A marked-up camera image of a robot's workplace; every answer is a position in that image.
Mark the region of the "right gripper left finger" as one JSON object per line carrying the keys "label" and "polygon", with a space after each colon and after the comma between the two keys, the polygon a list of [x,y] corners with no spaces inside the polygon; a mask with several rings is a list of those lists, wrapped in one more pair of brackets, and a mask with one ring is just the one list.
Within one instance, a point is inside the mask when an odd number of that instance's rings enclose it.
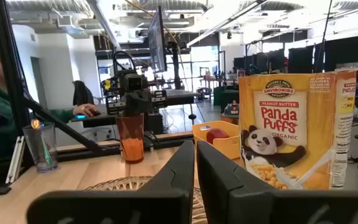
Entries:
{"label": "right gripper left finger", "polygon": [[195,149],[185,141],[138,190],[61,190],[28,207],[27,223],[191,223]]}

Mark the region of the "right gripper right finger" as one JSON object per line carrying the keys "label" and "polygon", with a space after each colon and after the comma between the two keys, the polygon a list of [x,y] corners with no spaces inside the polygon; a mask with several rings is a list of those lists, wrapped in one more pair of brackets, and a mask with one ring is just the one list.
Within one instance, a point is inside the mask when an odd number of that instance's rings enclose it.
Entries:
{"label": "right gripper right finger", "polygon": [[278,190],[208,142],[196,149],[209,223],[358,223],[357,190]]}

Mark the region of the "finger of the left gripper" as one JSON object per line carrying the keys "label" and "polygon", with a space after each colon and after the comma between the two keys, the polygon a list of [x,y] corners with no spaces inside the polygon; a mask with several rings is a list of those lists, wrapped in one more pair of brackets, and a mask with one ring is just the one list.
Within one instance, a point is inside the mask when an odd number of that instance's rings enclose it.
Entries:
{"label": "finger of the left gripper", "polygon": [[138,99],[133,96],[126,96],[126,116],[137,116],[138,114]]}
{"label": "finger of the left gripper", "polygon": [[148,113],[152,111],[152,98],[141,98],[139,101],[139,113]]}

